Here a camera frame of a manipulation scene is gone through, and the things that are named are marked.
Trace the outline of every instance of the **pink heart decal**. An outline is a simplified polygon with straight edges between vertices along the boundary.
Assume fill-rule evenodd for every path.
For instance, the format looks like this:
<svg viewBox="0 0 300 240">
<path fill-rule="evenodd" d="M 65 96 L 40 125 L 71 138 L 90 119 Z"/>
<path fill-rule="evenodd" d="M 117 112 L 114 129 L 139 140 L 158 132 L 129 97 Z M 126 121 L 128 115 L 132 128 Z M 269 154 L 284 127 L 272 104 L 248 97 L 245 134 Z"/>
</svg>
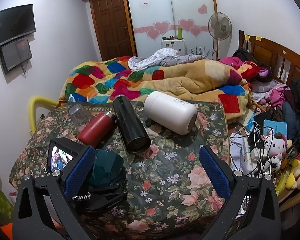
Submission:
<svg viewBox="0 0 300 240">
<path fill-rule="evenodd" d="M 155 22 L 153 24 L 153 28 L 157 29 L 160 31 L 160 34 L 165 34 L 169 29 L 170 29 L 170 23 L 169 22 L 163 22 L 163 23 L 160 23 L 160 22 Z"/>
<path fill-rule="evenodd" d="M 207 6 L 204 4 L 202 5 L 197 11 L 201 14 L 205 14 L 206 11 L 208 10 Z"/>
<path fill-rule="evenodd" d="M 185 19 L 180 19 L 179 20 L 179 25 L 186 31 L 189 32 L 190 27 L 193 27 L 195 25 L 194 20 L 189 19 L 189 20 L 185 20 Z"/>
<path fill-rule="evenodd" d="M 160 35 L 160 31 L 153 29 L 153 30 L 148 30 L 147 31 L 147 35 L 148 37 L 150 37 L 151 39 L 155 40 L 157 37 L 159 37 Z"/>
<path fill-rule="evenodd" d="M 194 26 L 190 27 L 190 32 L 193 36 L 198 36 L 202 32 L 202 29 L 199 26 Z"/>
</svg>

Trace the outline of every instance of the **wall-mounted tv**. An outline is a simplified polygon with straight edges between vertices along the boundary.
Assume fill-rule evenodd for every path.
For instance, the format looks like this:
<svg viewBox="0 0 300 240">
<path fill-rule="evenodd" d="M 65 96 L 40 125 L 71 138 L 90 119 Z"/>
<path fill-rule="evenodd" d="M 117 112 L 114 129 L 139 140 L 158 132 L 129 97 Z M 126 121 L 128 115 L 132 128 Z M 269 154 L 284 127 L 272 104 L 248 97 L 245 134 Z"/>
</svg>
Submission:
<svg viewBox="0 0 300 240">
<path fill-rule="evenodd" d="M 35 32 L 33 5 L 21 5 L 0 11 L 0 47 Z"/>
</svg>

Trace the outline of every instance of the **fan head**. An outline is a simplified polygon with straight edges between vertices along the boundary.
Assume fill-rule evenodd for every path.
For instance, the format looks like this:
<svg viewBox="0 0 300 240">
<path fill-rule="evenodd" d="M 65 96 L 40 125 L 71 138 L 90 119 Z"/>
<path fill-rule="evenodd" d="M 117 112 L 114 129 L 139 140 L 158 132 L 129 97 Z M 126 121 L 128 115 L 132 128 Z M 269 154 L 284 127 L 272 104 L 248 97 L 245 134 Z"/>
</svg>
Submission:
<svg viewBox="0 0 300 240">
<path fill-rule="evenodd" d="M 209 19 L 209 33 L 210 35 L 218 40 L 225 40 L 230 36 L 232 31 L 232 24 L 230 19 L 223 13 L 215 13 Z"/>
</svg>

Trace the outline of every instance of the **blue book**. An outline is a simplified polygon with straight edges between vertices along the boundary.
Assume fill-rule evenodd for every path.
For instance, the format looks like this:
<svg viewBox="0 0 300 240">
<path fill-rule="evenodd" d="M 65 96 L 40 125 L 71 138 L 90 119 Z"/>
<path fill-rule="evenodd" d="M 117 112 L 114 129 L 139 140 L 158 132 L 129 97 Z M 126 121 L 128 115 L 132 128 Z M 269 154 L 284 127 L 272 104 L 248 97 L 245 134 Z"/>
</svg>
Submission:
<svg viewBox="0 0 300 240">
<path fill-rule="evenodd" d="M 288 130 L 286 127 L 286 122 L 276 122 L 276 121 L 270 121 L 270 120 L 264 120 L 263 121 L 263 127 L 272 127 L 274 129 L 274 133 L 282 133 L 285 138 L 287 138 Z M 267 135 L 267 131 L 271 133 L 271 128 L 263 128 L 263 135 Z"/>
</svg>

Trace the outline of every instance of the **metal screw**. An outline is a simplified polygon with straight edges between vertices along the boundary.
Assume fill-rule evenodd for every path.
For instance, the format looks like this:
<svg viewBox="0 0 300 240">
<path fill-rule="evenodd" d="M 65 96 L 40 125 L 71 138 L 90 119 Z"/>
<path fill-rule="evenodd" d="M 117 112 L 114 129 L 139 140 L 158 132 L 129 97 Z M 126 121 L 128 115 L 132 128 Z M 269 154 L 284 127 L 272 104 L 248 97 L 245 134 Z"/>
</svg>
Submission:
<svg viewBox="0 0 300 240">
<path fill-rule="evenodd" d="M 271 180 L 271 176 L 270 176 L 269 174 L 265 174 L 265 175 L 264 175 L 264 178 L 265 178 L 266 180 Z"/>
<path fill-rule="evenodd" d="M 243 175 L 242 171 L 236 170 L 234 171 L 234 175 L 237 177 L 241 177 Z"/>
<path fill-rule="evenodd" d="M 30 174 L 29 173 L 27 173 L 27 174 L 25 174 L 24 176 L 23 176 L 23 179 L 25 179 L 25 180 L 27 180 L 27 179 L 29 179 L 30 178 Z"/>
<path fill-rule="evenodd" d="M 52 176 L 55 176 L 55 177 L 57 177 L 57 176 L 59 176 L 59 175 L 60 175 L 60 173 L 61 173 L 61 171 L 60 171 L 60 170 L 55 170 L 55 171 L 53 171 L 53 172 L 52 172 Z"/>
</svg>

